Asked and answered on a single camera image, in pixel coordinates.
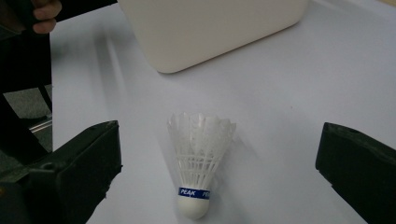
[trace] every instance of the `human hand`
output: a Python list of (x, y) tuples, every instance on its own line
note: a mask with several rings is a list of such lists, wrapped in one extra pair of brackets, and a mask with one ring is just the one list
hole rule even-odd
[(55, 17), (61, 12), (62, 4), (59, 0), (31, 0), (35, 6), (33, 15), (40, 22), (33, 25), (37, 34), (48, 34), (56, 25)]
[[(55, 28), (56, 20), (54, 18), (62, 10), (60, 0), (31, 1), (35, 7), (32, 14), (39, 20), (38, 23), (33, 25), (33, 30), (37, 34), (48, 34)], [(26, 29), (5, 0), (0, 0), (0, 24), (18, 33)]]

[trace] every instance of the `shuttlecock cork base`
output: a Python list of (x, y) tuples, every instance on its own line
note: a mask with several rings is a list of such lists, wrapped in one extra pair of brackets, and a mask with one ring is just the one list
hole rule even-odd
[(231, 144), (235, 128), (228, 119), (203, 114), (183, 113), (168, 121), (181, 180), (177, 203), (185, 217), (197, 219), (207, 212), (209, 185)]

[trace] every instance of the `finger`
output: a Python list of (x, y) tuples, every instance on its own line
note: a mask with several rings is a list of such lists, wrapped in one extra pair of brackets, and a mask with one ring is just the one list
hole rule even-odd
[(45, 6), (51, 0), (31, 0), (31, 1), (32, 1), (33, 6), (35, 6), (35, 8), (39, 8), (39, 7)]
[(41, 21), (33, 25), (33, 30), (39, 35), (49, 34), (51, 31), (53, 31), (55, 25), (56, 25), (55, 19)]
[(37, 8), (33, 11), (35, 18), (44, 21), (55, 18), (62, 10), (60, 1), (50, 1), (43, 7)]

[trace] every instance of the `white surface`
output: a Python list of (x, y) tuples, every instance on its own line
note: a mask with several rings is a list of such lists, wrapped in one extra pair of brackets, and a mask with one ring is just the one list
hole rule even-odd
[(308, 0), (118, 2), (148, 62), (174, 73), (293, 25)]
[(120, 123), (124, 166), (89, 223), (194, 223), (177, 210), (166, 130), (184, 111), (238, 127), (197, 223), (365, 223), (315, 159), (325, 121), (396, 148), (395, 22), (374, 0), (317, 0), (296, 26), (173, 75), (148, 65), (118, 5), (59, 22), (54, 147)]

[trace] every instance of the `badminton shuttlecock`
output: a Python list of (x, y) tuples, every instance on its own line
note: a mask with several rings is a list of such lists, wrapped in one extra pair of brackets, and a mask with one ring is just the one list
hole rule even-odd
[(173, 115), (168, 121), (181, 180), (177, 203), (184, 216), (197, 219), (206, 213), (210, 182), (231, 144), (235, 128), (229, 119), (202, 114)]

